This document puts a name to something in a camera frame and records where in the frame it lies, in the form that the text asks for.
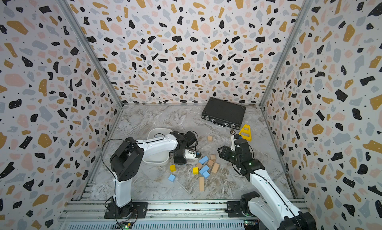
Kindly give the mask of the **white rectangular tray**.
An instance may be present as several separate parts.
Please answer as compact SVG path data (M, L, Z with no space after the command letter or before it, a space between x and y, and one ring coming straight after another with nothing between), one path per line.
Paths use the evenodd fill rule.
M151 131L149 131L147 138L152 139L156 137L163 137L164 135L167 135L170 132L172 132L172 130L169 128L154 128ZM156 153L150 156L144 155L142 159L144 163L154 166L164 166L169 162L169 160L170 157L168 151Z

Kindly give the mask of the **blue cube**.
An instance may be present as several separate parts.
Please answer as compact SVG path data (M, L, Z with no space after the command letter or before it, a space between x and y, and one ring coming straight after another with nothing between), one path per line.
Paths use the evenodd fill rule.
M173 175L173 174L171 174L171 175L168 177L168 180L169 180L170 182L174 182L175 179L176 179L176 176Z

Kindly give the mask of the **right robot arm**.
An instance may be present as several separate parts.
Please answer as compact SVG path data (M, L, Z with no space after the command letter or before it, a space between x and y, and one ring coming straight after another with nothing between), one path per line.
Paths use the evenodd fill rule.
M254 158L248 141L239 135L231 137L231 146L218 150L219 157L256 188L242 195L239 209L245 216L254 215L270 230L316 230L309 212L302 212L276 186L265 166Z

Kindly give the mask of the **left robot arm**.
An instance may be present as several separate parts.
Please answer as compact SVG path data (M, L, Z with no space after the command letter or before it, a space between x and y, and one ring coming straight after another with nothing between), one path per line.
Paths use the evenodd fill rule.
M137 174L145 157L164 153L166 158L173 157L175 165L184 165L188 159L195 159L198 152L197 134L193 131L180 133L155 134L152 139L135 140L128 137L111 156L109 162L114 176L114 196L112 203L118 211L132 208L132 178Z

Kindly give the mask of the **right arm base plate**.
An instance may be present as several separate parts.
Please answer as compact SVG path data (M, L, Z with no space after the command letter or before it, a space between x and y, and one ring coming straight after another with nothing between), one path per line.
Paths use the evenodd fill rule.
M253 216L253 214L249 210L248 202L245 200L228 201L226 202L226 204L227 208L225 212L228 213L229 218L248 218Z

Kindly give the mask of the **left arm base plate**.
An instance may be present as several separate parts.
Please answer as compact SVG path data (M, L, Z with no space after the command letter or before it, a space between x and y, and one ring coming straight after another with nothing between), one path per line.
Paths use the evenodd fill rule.
M144 219L148 209L148 202L130 202L118 207L114 201L108 203L105 219Z

